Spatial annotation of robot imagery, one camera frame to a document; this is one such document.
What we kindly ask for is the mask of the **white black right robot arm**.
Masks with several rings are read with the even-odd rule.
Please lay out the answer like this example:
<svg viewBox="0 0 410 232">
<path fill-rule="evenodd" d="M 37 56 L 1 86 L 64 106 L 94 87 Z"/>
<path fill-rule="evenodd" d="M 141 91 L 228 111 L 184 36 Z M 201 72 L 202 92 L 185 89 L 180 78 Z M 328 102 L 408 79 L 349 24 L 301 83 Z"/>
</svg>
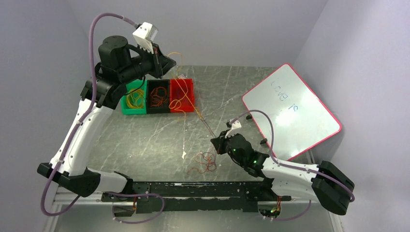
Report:
<svg viewBox="0 0 410 232">
<path fill-rule="evenodd" d="M 226 136 L 222 131 L 210 141 L 217 154 L 227 154 L 231 160 L 253 177 L 271 179 L 261 187 L 266 200 L 276 196 L 292 196 L 319 202 L 337 215 L 345 215 L 355 200 L 354 183 L 333 163 L 300 164 L 273 159 L 270 155 L 252 148 L 241 134 Z"/>
</svg>

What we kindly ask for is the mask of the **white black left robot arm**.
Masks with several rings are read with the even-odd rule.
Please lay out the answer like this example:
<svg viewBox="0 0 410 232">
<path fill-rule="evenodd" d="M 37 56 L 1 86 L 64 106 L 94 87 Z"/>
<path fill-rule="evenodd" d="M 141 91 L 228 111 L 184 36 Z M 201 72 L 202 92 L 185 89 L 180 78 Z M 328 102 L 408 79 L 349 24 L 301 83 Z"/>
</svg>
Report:
<svg viewBox="0 0 410 232">
<path fill-rule="evenodd" d="M 119 35 L 103 40 L 98 48 L 101 61 L 94 69 L 96 83 L 86 81 L 70 132 L 59 152 L 38 166 L 38 174 L 81 197 L 101 191 L 114 192 L 122 201 L 132 198 L 135 191 L 130 177 L 90 169 L 87 162 L 105 122 L 127 93 L 126 85 L 147 75 L 162 78 L 176 65 L 156 43 L 153 50 L 150 53 L 140 45 L 133 46 Z"/>
</svg>

